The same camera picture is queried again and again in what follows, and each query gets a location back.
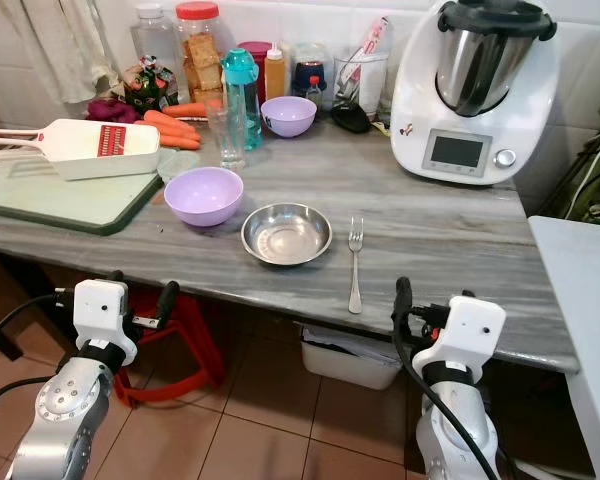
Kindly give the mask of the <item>red plastic stool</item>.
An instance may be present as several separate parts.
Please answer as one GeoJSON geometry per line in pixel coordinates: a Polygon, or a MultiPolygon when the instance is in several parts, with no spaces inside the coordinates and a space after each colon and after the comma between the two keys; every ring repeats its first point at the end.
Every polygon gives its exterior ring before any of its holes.
{"type": "MultiPolygon", "coordinates": [[[[134,308],[155,306],[159,294],[159,291],[148,287],[131,291],[128,294],[128,307],[134,310],[134,308]]],[[[199,303],[189,294],[178,293],[175,310],[163,329],[149,330],[134,324],[128,332],[136,335],[137,346],[158,343],[167,337],[180,338],[190,355],[198,361],[199,370],[167,387],[154,389],[134,387],[127,372],[121,370],[114,376],[113,393],[127,407],[135,408],[143,403],[176,401],[177,398],[203,387],[213,390],[221,387],[224,380],[224,362],[221,352],[204,323],[199,303]]]]}

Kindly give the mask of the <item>pale green cutting board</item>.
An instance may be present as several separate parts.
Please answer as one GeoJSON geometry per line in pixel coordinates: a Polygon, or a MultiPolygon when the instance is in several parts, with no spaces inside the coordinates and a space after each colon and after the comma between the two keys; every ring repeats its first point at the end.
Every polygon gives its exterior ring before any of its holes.
{"type": "Polygon", "coordinates": [[[112,236],[163,186],[155,173],[64,180],[43,160],[0,163],[0,216],[112,236]]]}

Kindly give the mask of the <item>large purple plastic bowl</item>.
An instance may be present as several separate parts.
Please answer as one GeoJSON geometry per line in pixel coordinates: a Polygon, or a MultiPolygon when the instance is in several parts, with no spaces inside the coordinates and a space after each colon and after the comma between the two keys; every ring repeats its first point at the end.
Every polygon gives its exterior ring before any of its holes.
{"type": "Polygon", "coordinates": [[[239,210],[245,184],[219,166],[200,166],[173,177],[163,195],[169,209],[191,227],[216,227],[239,210]]]}

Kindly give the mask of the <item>white mandoline slicer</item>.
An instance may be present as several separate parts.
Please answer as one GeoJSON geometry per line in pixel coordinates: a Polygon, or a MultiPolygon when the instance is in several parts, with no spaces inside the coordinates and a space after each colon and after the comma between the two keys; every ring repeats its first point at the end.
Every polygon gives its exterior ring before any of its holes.
{"type": "Polygon", "coordinates": [[[36,148],[66,180],[127,177],[157,169],[160,132],[152,125],[57,119],[39,131],[0,129],[0,145],[36,148]]]}

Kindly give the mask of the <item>white side table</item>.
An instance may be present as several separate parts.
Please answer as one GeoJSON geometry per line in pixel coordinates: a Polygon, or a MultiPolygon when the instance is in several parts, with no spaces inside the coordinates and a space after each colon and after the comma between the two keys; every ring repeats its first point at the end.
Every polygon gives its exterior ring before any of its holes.
{"type": "Polygon", "coordinates": [[[543,216],[529,223],[578,357],[566,384],[600,480],[600,225],[543,216]]]}

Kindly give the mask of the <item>orange carrot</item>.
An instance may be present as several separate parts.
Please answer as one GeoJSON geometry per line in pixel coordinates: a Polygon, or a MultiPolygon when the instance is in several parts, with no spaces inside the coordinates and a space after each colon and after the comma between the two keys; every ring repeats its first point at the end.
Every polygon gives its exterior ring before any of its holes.
{"type": "Polygon", "coordinates": [[[177,119],[201,119],[208,118],[208,109],[203,102],[186,102],[186,104],[169,105],[160,109],[163,114],[177,119]]]}
{"type": "Polygon", "coordinates": [[[176,136],[176,134],[160,134],[160,146],[166,148],[180,148],[180,150],[199,150],[199,138],[176,136]]]}
{"type": "Polygon", "coordinates": [[[154,125],[163,136],[180,136],[190,140],[200,141],[201,136],[194,125],[181,122],[160,110],[149,110],[143,115],[145,125],[154,125]]]}

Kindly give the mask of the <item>purple leafy vegetable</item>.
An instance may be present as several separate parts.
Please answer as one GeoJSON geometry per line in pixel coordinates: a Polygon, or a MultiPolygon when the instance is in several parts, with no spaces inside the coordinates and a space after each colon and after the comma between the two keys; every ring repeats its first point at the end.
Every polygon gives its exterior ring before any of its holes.
{"type": "Polygon", "coordinates": [[[111,122],[131,124],[143,119],[135,108],[126,104],[126,101],[116,97],[98,97],[88,102],[88,114],[85,116],[90,122],[111,122]]]}

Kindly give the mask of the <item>small black pouch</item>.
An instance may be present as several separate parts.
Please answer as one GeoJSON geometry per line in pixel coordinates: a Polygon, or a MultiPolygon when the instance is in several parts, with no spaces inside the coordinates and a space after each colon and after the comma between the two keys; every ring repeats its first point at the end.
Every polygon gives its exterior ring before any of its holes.
{"type": "Polygon", "coordinates": [[[372,129],[372,122],[356,102],[333,105],[332,109],[329,109],[329,118],[337,127],[347,132],[363,134],[372,129]]]}

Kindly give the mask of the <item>small purple plastic bowl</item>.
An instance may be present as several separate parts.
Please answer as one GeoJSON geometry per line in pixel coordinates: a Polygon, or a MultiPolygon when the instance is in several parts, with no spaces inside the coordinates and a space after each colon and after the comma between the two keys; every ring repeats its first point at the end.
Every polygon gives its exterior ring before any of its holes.
{"type": "Polygon", "coordinates": [[[312,100],[296,96],[278,96],[260,105],[262,119],[269,131],[282,138],[294,138],[308,131],[318,106],[312,100]]]}

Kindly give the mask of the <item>clear plastic utensil jug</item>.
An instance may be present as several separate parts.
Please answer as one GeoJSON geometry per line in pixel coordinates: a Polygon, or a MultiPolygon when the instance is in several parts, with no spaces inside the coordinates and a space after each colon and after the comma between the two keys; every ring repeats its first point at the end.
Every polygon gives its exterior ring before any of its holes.
{"type": "Polygon", "coordinates": [[[358,105],[376,118],[388,72],[388,52],[359,52],[344,47],[335,54],[335,106],[358,105]]]}

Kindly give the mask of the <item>red lid biscuit jar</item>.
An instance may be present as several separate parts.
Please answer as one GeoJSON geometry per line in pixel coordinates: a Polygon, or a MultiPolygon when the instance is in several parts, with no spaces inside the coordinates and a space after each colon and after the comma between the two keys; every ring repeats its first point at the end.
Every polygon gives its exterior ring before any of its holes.
{"type": "Polygon", "coordinates": [[[178,47],[184,55],[182,67],[187,90],[194,102],[205,102],[223,93],[221,59],[227,41],[221,27],[221,12],[213,1],[187,1],[175,8],[178,47]]]}

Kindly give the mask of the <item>beige hanging towel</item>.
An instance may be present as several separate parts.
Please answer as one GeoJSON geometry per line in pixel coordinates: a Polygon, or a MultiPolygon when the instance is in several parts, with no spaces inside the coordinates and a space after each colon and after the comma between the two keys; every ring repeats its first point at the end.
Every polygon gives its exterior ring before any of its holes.
{"type": "Polygon", "coordinates": [[[93,0],[0,0],[0,14],[57,102],[94,99],[118,81],[93,0]]]}

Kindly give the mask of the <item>clear plastic jar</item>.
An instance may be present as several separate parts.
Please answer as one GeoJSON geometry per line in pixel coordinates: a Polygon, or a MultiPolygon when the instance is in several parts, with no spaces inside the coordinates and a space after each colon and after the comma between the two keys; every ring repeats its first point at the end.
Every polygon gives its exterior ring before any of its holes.
{"type": "Polygon", "coordinates": [[[157,3],[134,6],[135,22],[130,27],[137,55],[141,58],[153,56],[160,67],[176,72],[176,29],[166,10],[157,3]]]}

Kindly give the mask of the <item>orange sauce bottle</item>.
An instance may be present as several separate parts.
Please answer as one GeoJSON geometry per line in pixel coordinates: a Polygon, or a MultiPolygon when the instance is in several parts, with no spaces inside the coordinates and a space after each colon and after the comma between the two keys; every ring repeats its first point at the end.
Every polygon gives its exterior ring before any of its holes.
{"type": "Polygon", "coordinates": [[[265,54],[264,61],[264,100],[277,99],[288,95],[288,58],[280,46],[273,46],[265,54]]]}

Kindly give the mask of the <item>red and white spatula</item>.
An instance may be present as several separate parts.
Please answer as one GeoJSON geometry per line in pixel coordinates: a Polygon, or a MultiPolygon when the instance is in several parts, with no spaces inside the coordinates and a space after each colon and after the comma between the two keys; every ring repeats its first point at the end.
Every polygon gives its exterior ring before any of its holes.
{"type": "Polygon", "coordinates": [[[358,82],[363,73],[364,64],[373,61],[382,52],[387,52],[388,47],[382,46],[382,44],[388,31],[390,31],[390,20],[387,17],[374,20],[360,44],[352,47],[349,54],[341,55],[341,58],[345,60],[344,67],[340,69],[342,86],[351,86],[352,83],[358,82]]]}

